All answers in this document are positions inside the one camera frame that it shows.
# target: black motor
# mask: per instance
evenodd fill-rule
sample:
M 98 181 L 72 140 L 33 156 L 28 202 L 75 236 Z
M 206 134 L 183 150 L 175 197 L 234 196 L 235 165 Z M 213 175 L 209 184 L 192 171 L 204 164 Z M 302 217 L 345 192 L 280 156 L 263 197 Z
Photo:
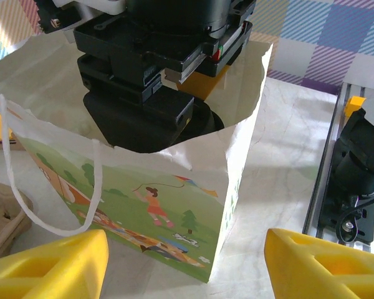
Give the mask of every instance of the black motor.
M 165 33 L 223 34 L 230 5 L 231 0 L 129 0 L 127 9 L 134 19 Z

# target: cartoon girl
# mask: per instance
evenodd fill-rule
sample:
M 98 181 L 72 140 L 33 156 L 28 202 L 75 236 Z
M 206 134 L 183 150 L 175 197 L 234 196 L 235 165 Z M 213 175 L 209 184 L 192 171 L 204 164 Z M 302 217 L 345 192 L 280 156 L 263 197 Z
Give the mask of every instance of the cartoon girl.
M 133 192 L 136 196 L 141 199 L 143 202 L 148 203 L 147 212 L 154 220 L 154 225 L 160 226 L 162 225 L 161 220 L 158 219 L 158 216 L 162 218 L 168 227 L 175 226 L 172 221 L 168 219 L 168 215 L 164 212 L 164 210 L 160 207 L 160 202 L 158 200 L 158 190 L 156 188 L 146 187 L 147 191 L 146 196 L 142 196 L 138 190 L 134 190 Z

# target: yellow connector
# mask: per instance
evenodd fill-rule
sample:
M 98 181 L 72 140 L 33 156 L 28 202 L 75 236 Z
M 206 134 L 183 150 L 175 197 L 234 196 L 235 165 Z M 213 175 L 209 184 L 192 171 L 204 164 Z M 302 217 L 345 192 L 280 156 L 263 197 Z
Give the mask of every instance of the yellow connector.
M 264 254 L 276 299 L 374 299 L 374 254 L 283 229 Z
M 108 263 L 103 230 L 0 259 L 0 299 L 99 299 Z
M 347 118 L 351 117 L 353 112 L 359 110 L 362 107 L 365 100 L 366 98 L 357 97 L 357 96 L 350 98 L 345 107 L 345 116 Z
M 205 101 L 217 84 L 222 81 L 229 68 L 230 66 L 226 65 L 215 78 L 194 72 L 183 84 L 177 84 L 177 88 L 181 92 Z

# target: green grass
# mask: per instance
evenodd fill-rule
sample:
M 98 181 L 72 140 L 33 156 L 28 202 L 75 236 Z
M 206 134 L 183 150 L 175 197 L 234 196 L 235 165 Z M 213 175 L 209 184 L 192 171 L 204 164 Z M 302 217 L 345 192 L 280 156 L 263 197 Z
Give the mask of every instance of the green grass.
M 76 180 L 76 183 L 73 183 L 73 185 L 87 197 L 92 196 L 93 187 L 85 178 L 82 169 L 76 167 L 76 165 L 56 152 L 56 150 L 52 149 L 50 146 L 43 145 L 42 143 L 33 140 L 22 139 L 21 142 L 28 152 L 34 155 L 36 155 L 36 153 L 43 155 L 47 162 L 54 168 L 54 171 L 65 180 L 68 180 L 68 177 L 65 175 L 64 171 L 68 171 Z M 83 162 L 83 157 L 78 159 L 79 163 L 81 161 Z M 83 163 L 92 164 L 88 159 L 85 159 L 85 162 Z M 144 254 L 181 270 L 201 281 L 207 282 L 211 272 L 216 246 L 218 244 L 218 232 L 221 225 L 223 206 L 220 205 L 215 198 L 203 193 L 195 186 L 190 186 L 188 184 L 183 188 L 164 186 L 164 184 L 172 186 L 180 186 L 183 184 L 174 176 L 169 174 L 145 171 L 131 167 L 110 168 L 107 166 L 103 168 L 103 173 L 103 202 L 99 204 L 98 208 L 104 211 L 113 222 L 122 223 L 120 225 L 124 228 L 157 240 L 166 238 L 188 248 L 189 252 L 187 253 L 187 256 L 195 259 L 197 262 L 204 265 L 205 268 L 195 267 L 175 260 L 167 260 L 154 252 L 145 252 Z M 155 226 L 153 224 L 153 219 L 146 211 L 148 204 L 137 199 L 132 192 L 132 190 L 137 188 L 139 185 L 152 182 L 158 183 L 153 186 L 158 189 L 158 198 L 161 207 L 175 225 L 171 229 L 166 226 L 164 221 L 162 226 Z M 116 189 L 119 193 L 115 194 L 113 192 L 107 192 L 111 189 Z M 141 193 L 142 195 L 145 195 L 144 188 L 141 189 Z M 77 210 L 83 211 L 86 214 L 88 210 L 87 206 L 78 204 L 68 204 L 68 207 L 74 214 Z M 183 213 L 188 210 L 194 212 L 197 221 L 197 229 L 194 230 L 192 234 L 188 234 L 187 228 L 182 227 L 182 219 L 185 216 Z M 78 219 L 80 222 L 84 222 L 84 219 L 81 219 L 79 216 Z M 175 233 L 184 235 L 188 239 L 198 241 L 199 247 L 190 245 L 182 240 L 177 240 L 173 236 Z M 140 248 L 136 245 L 129 243 L 116 234 L 108 232 L 108 236 L 140 251 Z M 205 257 L 210 260 L 211 263 L 204 263 L 199 259 L 200 257 Z

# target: black cable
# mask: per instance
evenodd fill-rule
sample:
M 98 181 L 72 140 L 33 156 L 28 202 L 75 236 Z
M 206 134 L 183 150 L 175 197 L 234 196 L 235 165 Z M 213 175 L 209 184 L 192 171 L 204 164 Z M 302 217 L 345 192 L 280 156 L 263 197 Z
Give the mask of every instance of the black cable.
M 358 211 L 360 209 L 363 209 L 364 207 L 370 206 L 374 204 L 374 199 L 371 201 L 368 201 L 364 204 L 360 204 L 357 207 L 351 207 L 350 209 L 347 209 L 345 212 L 342 213 L 342 215 L 338 218 L 337 224 L 335 225 L 335 233 L 337 234 L 337 238 L 339 241 L 344 242 L 346 244 L 352 243 L 354 240 L 356 240 L 357 234 L 358 234 L 358 228 L 357 228 L 357 223 L 356 223 L 356 218 L 354 217 L 354 223 L 353 224 L 353 229 L 351 231 L 352 237 L 348 240 L 345 240 L 342 237 L 342 225 L 346 217 L 348 217 L 351 213 Z

